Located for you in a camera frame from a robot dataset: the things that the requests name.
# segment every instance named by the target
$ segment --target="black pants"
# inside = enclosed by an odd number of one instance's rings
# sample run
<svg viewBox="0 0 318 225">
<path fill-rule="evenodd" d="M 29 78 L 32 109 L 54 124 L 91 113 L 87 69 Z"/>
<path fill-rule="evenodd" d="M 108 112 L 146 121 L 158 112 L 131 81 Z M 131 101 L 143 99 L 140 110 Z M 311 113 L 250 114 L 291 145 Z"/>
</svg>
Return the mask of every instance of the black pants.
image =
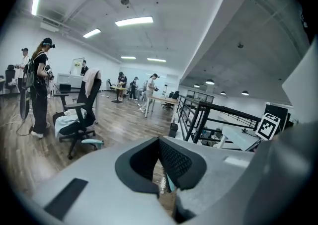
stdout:
<svg viewBox="0 0 318 225">
<path fill-rule="evenodd" d="M 43 134 L 46 128 L 46 112 L 48 109 L 48 98 L 46 86 L 44 88 L 30 88 L 33 115 L 35 118 L 35 124 L 33 131 L 38 134 Z"/>
<path fill-rule="evenodd" d="M 20 92 L 21 92 L 21 90 L 22 90 L 22 79 L 23 79 L 23 78 L 18 77 L 18 89 L 19 89 Z"/>
<path fill-rule="evenodd" d="M 132 95 L 134 96 L 134 100 L 135 100 L 136 99 L 136 88 L 134 88 L 134 87 L 131 88 L 130 98 Z"/>
</svg>

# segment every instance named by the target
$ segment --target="chair base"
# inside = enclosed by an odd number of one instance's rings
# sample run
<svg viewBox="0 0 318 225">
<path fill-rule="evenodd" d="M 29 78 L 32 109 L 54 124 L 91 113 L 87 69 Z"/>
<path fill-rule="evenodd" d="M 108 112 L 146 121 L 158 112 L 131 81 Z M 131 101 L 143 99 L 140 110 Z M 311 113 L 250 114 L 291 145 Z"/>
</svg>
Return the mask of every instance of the chair base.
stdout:
<svg viewBox="0 0 318 225">
<path fill-rule="evenodd" d="M 73 133 L 70 135 L 65 135 L 63 137 L 59 137 L 60 142 L 62 142 L 62 140 L 65 140 L 65 139 L 73 139 L 69 153 L 68 153 L 68 159 L 73 159 L 72 151 L 73 151 L 77 141 L 84 140 L 84 136 L 89 139 L 89 134 L 91 134 L 91 133 L 93 133 L 93 136 L 96 136 L 95 131 L 86 131 L 86 132 L 76 132 L 76 133 Z M 97 146 L 95 146 L 94 144 L 91 144 L 91 145 L 94 146 L 94 150 L 97 150 Z"/>
</svg>

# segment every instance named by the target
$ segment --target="white sneaker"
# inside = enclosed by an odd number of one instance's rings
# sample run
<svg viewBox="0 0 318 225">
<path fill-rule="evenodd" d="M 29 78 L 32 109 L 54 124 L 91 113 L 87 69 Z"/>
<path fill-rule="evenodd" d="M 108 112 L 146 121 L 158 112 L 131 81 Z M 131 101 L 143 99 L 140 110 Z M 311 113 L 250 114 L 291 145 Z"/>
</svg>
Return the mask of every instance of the white sneaker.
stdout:
<svg viewBox="0 0 318 225">
<path fill-rule="evenodd" d="M 31 135 L 35 136 L 35 137 L 38 137 L 39 139 L 42 139 L 44 137 L 43 134 L 39 134 L 39 133 L 36 133 L 34 131 L 31 131 Z"/>
</svg>

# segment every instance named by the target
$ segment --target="fluorescent light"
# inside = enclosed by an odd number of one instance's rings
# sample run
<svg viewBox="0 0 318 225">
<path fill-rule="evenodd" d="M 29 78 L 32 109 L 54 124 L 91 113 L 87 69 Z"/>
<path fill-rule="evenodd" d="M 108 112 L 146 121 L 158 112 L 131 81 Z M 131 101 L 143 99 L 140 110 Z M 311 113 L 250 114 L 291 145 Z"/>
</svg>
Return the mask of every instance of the fluorescent light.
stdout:
<svg viewBox="0 0 318 225">
<path fill-rule="evenodd" d="M 130 24 L 146 24 L 146 23 L 153 23 L 153 18 L 151 16 L 146 17 L 136 17 L 136 18 L 130 18 L 126 20 L 121 20 L 115 22 L 117 26 L 125 26 Z"/>
<path fill-rule="evenodd" d="M 208 79 L 205 83 L 206 83 L 206 84 L 214 84 L 214 82 L 213 82 L 212 79 Z"/>
<path fill-rule="evenodd" d="M 162 63 L 165 63 L 166 60 L 163 60 L 163 59 L 156 59 L 156 58 L 147 58 L 148 61 L 155 61 L 155 62 L 162 62 Z"/>
<path fill-rule="evenodd" d="M 134 56 L 121 56 L 122 59 L 136 59 Z"/>
<path fill-rule="evenodd" d="M 38 10 L 39 0 L 33 0 L 31 14 L 36 16 L 36 12 Z"/>
<path fill-rule="evenodd" d="M 100 33 L 100 30 L 99 30 L 99 29 L 95 29 L 95 30 L 93 30 L 93 31 L 91 31 L 91 32 L 89 32 L 89 33 L 83 35 L 83 37 L 84 37 L 84 38 L 88 38 L 88 37 L 93 36 L 93 35 L 95 35 L 95 34 L 97 34 L 97 33 Z"/>
</svg>

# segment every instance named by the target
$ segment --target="standing person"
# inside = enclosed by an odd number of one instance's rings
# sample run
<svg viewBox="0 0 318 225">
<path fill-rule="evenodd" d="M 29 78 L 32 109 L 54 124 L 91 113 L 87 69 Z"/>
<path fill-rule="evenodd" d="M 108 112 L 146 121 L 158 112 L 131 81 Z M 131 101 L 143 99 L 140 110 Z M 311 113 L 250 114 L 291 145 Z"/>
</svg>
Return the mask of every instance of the standing person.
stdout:
<svg viewBox="0 0 318 225">
<path fill-rule="evenodd" d="M 19 65 L 15 65 L 14 67 L 19 69 L 18 72 L 18 89 L 21 92 L 22 90 L 22 79 L 23 79 L 23 70 L 24 70 L 24 66 L 29 62 L 30 58 L 28 56 L 28 49 L 27 48 L 22 48 L 22 63 Z"/>
<path fill-rule="evenodd" d="M 46 112 L 48 107 L 47 100 L 47 88 L 44 78 L 52 78 L 52 71 L 50 66 L 45 66 L 46 53 L 50 48 L 55 48 L 50 38 L 45 38 L 37 47 L 32 55 L 32 62 L 34 65 L 34 83 L 30 87 L 33 114 L 35 117 L 35 124 L 31 135 L 43 138 L 43 134 L 46 128 L 50 127 L 49 123 L 46 123 Z"/>
<path fill-rule="evenodd" d="M 139 108 L 141 112 L 145 113 L 146 112 L 146 107 L 147 107 L 147 101 L 149 99 L 149 96 L 152 96 L 152 94 L 154 93 L 154 90 L 155 90 L 155 82 L 154 80 L 158 77 L 158 75 L 155 73 L 155 74 L 152 74 L 151 77 L 148 79 L 147 81 L 147 89 L 145 91 L 145 103 L 144 105 Z"/>
<path fill-rule="evenodd" d="M 81 76 L 84 76 L 86 71 L 88 71 L 88 67 L 86 66 L 86 61 L 84 60 L 83 61 L 83 65 L 81 66 L 81 72 L 80 72 L 80 75 Z"/>
<path fill-rule="evenodd" d="M 132 96 L 133 96 L 133 97 L 134 97 L 134 100 L 138 100 L 138 99 L 136 99 L 137 80 L 138 80 L 138 77 L 136 76 L 136 77 L 134 78 L 134 80 L 131 82 L 130 99 L 131 99 Z"/>
<path fill-rule="evenodd" d="M 118 76 L 118 86 L 122 87 L 122 88 L 126 88 L 126 84 L 127 84 L 127 78 L 125 76 L 125 74 L 123 74 L 122 72 L 119 73 Z M 123 90 L 119 90 L 119 100 L 123 101 Z"/>
</svg>

